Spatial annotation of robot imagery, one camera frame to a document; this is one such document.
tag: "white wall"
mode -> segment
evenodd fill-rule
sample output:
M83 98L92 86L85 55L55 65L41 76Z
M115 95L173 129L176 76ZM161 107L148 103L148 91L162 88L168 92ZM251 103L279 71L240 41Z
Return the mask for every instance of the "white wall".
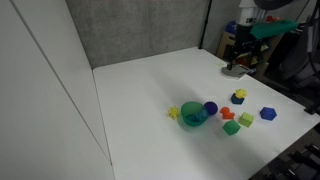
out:
M64 0L12 0L109 158L95 83Z
M0 179L113 180L108 159L8 0L0 1L0 24Z

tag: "blue ball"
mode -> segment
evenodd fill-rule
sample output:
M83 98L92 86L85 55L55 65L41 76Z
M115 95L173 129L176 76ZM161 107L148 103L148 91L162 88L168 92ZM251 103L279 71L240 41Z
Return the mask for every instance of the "blue ball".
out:
M211 101L206 102L204 104L204 107L206 108L210 116L213 116L218 112L218 106L214 102L211 102Z

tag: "blue cube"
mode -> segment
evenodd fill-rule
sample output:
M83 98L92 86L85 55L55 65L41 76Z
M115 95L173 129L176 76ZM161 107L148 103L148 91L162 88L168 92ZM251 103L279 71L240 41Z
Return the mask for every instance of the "blue cube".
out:
M272 121L277 116L277 113L273 108L264 107L260 111L260 115L262 119Z
M233 95L232 95L232 97L231 97L231 102L233 103L233 104L239 104L239 105L241 105L242 103L243 103L243 101L244 101L244 98L237 98L237 96L236 96L236 94L235 93L233 93Z

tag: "white panel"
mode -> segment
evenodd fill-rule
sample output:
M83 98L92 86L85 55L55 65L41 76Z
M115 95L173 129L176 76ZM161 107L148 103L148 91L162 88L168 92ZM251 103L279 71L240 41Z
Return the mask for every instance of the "white panel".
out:
M112 167L8 0L0 1L0 179L113 180Z
M94 70L117 180L248 179L320 121L249 76L222 76L222 66L190 48ZM233 105L238 88L248 96ZM255 120L228 136L220 113L196 128L166 116L170 106L187 101L213 101L230 107L235 120L243 112ZM264 106L276 109L274 121L260 118Z
M109 156L95 83L64 0L14 0L85 121Z

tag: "gray wall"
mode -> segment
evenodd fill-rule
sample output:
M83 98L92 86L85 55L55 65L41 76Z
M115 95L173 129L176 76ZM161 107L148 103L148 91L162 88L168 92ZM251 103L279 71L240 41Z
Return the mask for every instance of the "gray wall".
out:
M197 46L209 0L66 0L92 68ZM240 0L213 0L204 49L215 54ZM307 0L270 12L296 19Z

